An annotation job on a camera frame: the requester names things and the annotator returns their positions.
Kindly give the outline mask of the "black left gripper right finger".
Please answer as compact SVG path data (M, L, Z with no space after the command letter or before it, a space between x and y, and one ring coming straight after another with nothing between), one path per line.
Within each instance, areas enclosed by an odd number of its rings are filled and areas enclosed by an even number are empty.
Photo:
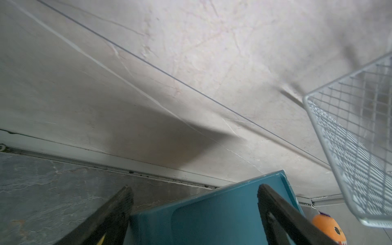
M258 189L258 209L269 245L335 245L269 185Z

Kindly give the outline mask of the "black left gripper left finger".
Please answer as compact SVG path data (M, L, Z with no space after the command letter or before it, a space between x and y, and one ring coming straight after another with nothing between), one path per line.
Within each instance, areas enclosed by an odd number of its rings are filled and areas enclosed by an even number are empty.
M133 191L124 186L57 245L122 245L133 206Z

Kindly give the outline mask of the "teal drawer cabinet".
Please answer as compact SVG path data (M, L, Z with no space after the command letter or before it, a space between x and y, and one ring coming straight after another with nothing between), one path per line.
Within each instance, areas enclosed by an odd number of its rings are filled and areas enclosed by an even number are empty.
M302 213L284 171L195 195L130 217L126 245L266 245L258 209L261 184Z

